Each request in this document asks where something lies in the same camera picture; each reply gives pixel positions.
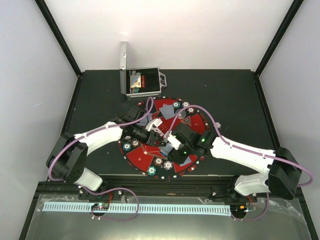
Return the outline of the blue card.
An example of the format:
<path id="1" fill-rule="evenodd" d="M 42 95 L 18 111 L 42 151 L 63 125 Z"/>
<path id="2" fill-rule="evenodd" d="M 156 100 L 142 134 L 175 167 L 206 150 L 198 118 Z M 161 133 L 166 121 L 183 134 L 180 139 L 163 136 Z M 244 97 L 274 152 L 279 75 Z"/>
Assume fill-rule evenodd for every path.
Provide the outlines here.
<path id="1" fill-rule="evenodd" d="M 139 121 L 137 123 L 137 125 L 145 127 L 148 123 L 149 123 L 149 119 L 148 118 L 144 118 L 141 121 Z"/>
<path id="2" fill-rule="evenodd" d="M 190 156 L 188 156 L 183 163 L 179 164 L 179 166 L 184 167 L 184 166 L 189 165 L 191 163 L 192 163 L 192 159 L 190 158 Z"/>
<path id="3" fill-rule="evenodd" d="M 164 104 L 162 107 L 159 108 L 162 116 L 165 120 L 169 120 L 175 117 L 175 108 L 173 105 Z"/>

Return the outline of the brown chip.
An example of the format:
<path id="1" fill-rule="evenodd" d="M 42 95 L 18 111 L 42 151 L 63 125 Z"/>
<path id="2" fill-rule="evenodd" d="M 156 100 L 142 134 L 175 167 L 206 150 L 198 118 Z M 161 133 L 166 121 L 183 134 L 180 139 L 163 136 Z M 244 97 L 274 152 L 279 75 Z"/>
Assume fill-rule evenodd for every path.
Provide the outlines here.
<path id="1" fill-rule="evenodd" d="M 156 166 L 161 166 L 162 164 L 163 164 L 163 159 L 162 158 L 156 158 L 155 160 L 154 160 L 154 164 L 156 165 Z"/>
<path id="2" fill-rule="evenodd" d="M 133 145 L 134 147 L 137 147 L 137 146 L 139 146 L 139 142 L 138 142 L 137 140 L 134 140 L 134 141 L 132 142 L 132 145 Z"/>
<path id="3" fill-rule="evenodd" d="M 195 112 L 195 109 L 193 107 L 190 107 L 187 110 L 189 114 L 193 114 Z"/>

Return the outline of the grey card deck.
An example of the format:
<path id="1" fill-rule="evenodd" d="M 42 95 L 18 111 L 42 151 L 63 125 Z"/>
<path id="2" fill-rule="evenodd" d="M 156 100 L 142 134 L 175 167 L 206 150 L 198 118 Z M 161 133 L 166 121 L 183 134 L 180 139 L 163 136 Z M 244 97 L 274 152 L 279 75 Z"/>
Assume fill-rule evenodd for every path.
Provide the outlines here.
<path id="1" fill-rule="evenodd" d="M 164 153 L 165 155 L 168 155 L 169 152 L 173 149 L 174 147 L 168 143 L 166 146 L 160 146 L 159 149 L 162 153 Z"/>

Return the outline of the black triangular token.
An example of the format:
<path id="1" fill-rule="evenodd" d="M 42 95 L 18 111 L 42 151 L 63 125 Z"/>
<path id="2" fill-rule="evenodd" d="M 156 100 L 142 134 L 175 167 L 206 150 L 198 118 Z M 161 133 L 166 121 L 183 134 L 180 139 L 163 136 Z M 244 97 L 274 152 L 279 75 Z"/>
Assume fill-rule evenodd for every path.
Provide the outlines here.
<path id="1" fill-rule="evenodd" d="M 181 123 L 191 127 L 192 126 L 191 117 L 190 116 L 185 117 L 184 119 L 181 120 Z"/>

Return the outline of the green chips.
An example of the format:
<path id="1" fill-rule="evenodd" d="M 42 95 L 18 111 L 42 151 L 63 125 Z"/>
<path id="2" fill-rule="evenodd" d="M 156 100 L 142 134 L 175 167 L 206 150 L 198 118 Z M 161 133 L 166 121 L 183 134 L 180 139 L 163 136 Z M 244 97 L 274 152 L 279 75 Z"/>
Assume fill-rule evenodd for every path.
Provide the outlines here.
<path id="1" fill-rule="evenodd" d="M 129 151 L 132 148 L 132 145 L 129 142 L 127 142 L 123 144 L 122 148 L 124 151 Z"/>
<path id="2" fill-rule="evenodd" d="M 156 174 L 157 169 L 154 166 L 150 166 L 147 169 L 147 174 L 149 176 L 154 176 Z"/>
<path id="3" fill-rule="evenodd" d="M 174 103 L 172 104 L 172 106 L 173 106 L 175 109 L 178 109 L 178 108 L 181 106 L 181 104 L 180 104 L 180 102 L 176 101 L 176 102 L 174 102 Z"/>

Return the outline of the clear round dealer puck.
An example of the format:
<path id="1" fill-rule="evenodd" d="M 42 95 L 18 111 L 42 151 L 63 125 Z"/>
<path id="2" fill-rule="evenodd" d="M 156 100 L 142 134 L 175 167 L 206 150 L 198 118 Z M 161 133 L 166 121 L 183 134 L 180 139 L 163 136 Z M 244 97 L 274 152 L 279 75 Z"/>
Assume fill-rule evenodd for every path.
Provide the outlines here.
<path id="1" fill-rule="evenodd" d="M 179 114 L 178 114 L 178 119 L 184 119 L 185 117 L 186 117 L 186 112 L 185 111 L 182 111 L 182 112 L 180 112 Z"/>

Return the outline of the purple white chip stack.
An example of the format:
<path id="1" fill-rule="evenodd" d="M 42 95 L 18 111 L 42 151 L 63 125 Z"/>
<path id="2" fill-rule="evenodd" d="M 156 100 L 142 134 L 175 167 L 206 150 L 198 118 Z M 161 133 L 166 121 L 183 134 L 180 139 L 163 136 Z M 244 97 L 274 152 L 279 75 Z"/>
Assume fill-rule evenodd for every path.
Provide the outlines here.
<path id="1" fill-rule="evenodd" d="M 220 129 L 222 125 L 221 125 L 220 122 L 216 122 L 216 123 L 215 123 L 215 126 L 216 126 L 218 129 Z"/>

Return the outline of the blue white chip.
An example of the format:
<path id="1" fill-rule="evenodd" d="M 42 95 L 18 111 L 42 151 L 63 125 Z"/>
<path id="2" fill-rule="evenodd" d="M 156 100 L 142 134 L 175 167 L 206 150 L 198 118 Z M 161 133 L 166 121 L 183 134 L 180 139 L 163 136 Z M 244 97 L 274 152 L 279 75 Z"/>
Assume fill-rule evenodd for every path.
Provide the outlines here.
<path id="1" fill-rule="evenodd" d="M 165 170 L 170 170 L 173 167 L 173 163 L 171 161 L 166 161 L 163 163 L 163 168 Z"/>

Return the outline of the blue white chips seat one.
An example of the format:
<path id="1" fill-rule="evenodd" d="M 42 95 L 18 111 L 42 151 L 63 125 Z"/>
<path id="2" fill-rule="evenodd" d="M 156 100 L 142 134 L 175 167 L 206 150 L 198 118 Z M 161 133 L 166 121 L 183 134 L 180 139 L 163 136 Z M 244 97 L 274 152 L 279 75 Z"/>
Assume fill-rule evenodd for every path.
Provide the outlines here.
<path id="1" fill-rule="evenodd" d="M 187 102 L 187 101 L 184 101 L 184 102 L 182 103 L 182 107 L 183 107 L 184 109 L 188 109 L 188 108 L 190 107 L 190 103 Z"/>

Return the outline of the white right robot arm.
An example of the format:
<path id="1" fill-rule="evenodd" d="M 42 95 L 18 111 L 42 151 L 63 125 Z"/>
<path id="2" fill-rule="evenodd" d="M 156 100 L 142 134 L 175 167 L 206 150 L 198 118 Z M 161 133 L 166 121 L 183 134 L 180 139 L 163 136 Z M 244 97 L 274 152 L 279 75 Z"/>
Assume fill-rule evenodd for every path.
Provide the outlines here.
<path id="1" fill-rule="evenodd" d="M 224 159 L 254 170 L 255 174 L 236 175 L 232 179 L 227 195 L 234 202 L 257 193 L 272 193 L 285 200 L 295 197 L 302 171 L 293 154 L 284 147 L 274 151 L 222 140 L 216 133 L 209 130 L 198 133 L 184 123 L 168 131 L 164 139 L 172 145 L 167 155 L 172 162 L 182 164 L 194 155 Z"/>

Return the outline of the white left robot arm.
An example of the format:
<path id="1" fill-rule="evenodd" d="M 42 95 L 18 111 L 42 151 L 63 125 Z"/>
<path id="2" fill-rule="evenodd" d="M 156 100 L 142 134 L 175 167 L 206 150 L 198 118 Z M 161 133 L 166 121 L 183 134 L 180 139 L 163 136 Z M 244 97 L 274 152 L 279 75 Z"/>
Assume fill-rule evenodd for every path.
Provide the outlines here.
<path id="1" fill-rule="evenodd" d="M 95 199 L 101 200 L 107 195 L 108 188 L 98 174 L 86 167 L 88 155 L 124 137 L 132 137 L 151 147 L 163 146 L 162 136 L 156 131 L 162 122 L 160 118 L 152 119 L 150 112 L 133 106 L 123 116 L 95 129 L 79 134 L 65 132 L 47 159 L 48 178 L 82 186 Z"/>

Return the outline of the round red black poker mat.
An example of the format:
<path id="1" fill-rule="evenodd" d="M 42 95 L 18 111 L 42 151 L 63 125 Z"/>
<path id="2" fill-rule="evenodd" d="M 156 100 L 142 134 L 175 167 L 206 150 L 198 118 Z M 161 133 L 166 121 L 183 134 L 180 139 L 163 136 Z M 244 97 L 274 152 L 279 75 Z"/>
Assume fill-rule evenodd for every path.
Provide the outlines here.
<path id="1" fill-rule="evenodd" d="M 172 105 L 174 102 L 180 102 L 180 107 L 179 108 L 174 108 L 175 112 L 175 117 L 165 120 L 163 115 L 161 114 L 159 108 L 161 108 L 163 105 Z M 210 127 L 208 125 L 208 121 L 205 118 L 205 116 L 199 111 L 199 108 L 196 107 L 195 105 L 191 105 L 189 108 L 194 108 L 194 113 L 190 114 L 188 112 L 188 108 L 183 108 L 182 104 L 183 102 L 186 102 L 182 99 L 178 98 L 170 98 L 170 97 L 156 97 L 153 100 L 153 105 L 149 108 L 149 110 L 146 110 L 147 103 L 146 102 L 140 102 L 138 103 L 137 106 L 141 110 L 144 110 L 145 112 L 149 112 L 151 115 L 151 119 L 161 119 L 162 124 L 158 127 L 159 133 L 163 134 L 162 138 L 164 142 L 169 144 L 165 140 L 165 134 L 168 131 L 174 130 L 177 125 L 183 124 L 181 123 L 181 119 L 178 119 L 178 114 L 181 113 L 182 111 L 186 112 L 186 117 L 190 116 L 191 117 L 191 123 L 192 126 L 190 126 L 193 130 L 197 131 L 198 133 L 202 134 L 205 130 L 210 130 Z M 168 179 L 173 179 L 180 177 L 188 172 L 193 171 L 197 165 L 205 159 L 205 157 L 200 157 L 198 158 L 195 155 L 191 155 L 190 158 L 192 160 L 192 163 L 186 165 L 186 166 L 180 166 L 177 163 L 173 163 L 173 167 L 169 170 L 164 169 L 163 164 L 168 160 L 168 155 L 164 154 L 163 152 L 160 151 L 159 146 L 149 146 L 146 144 L 139 142 L 139 146 L 134 147 L 132 145 L 133 141 L 138 141 L 134 139 L 133 137 L 126 136 L 121 138 L 118 141 L 118 145 L 120 148 L 120 151 L 123 155 L 123 158 L 129 163 L 131 167 L 139 171 L 141 174 L 148 176 L 147 170 L 148 167 L 153 166 L 156 168 L 156 173 L 155 175 L 149 175 L 157 179 L 162 179 L 162 180 L 168 180 Z M 131 149 L 129 151 L 124 151 L 123 150 L 123 144 L 124 143 L 130 143 L 131 144 Z M 161 158 L 163 159 L 163 164 L 161 166 L 156 166 L 154 163 L 154 160 L 156 158 Z"/>

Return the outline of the open aluminium poker case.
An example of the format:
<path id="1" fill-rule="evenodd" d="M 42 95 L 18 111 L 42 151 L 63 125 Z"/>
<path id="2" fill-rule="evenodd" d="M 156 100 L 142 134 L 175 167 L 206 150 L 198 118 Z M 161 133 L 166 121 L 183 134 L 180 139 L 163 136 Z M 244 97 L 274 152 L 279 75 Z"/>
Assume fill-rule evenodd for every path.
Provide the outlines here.
<path id="1" fill-rule="evenodd" d="M 128 98 L 159 96 L 168 86 L 167 77 L 159 67 L 127 68 L 126 41 L 119 44 L 120 93 Z"/>

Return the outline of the card pack in case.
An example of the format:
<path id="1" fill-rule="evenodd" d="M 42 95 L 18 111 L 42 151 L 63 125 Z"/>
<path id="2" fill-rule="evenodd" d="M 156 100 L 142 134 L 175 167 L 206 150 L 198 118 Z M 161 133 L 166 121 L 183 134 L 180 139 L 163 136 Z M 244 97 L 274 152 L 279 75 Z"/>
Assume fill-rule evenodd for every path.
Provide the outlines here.
<path id="1" fill-rule="evenodd" d="M 130 76 L 130 87 L 140 88 L 142 86 L 141 75 L 131 75 Z"/>

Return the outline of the small green circuit board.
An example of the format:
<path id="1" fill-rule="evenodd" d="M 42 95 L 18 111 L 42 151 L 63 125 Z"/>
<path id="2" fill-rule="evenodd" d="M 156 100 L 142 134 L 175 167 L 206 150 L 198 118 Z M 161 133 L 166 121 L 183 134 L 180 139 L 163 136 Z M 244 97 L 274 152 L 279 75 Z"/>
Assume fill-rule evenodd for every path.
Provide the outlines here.
<path id="1" fill-rule="evenodd" d="M 91 209 L 96 211 L 107 211 L 109 209 L 109 203 L 95 203 L 92 205 Z"/>

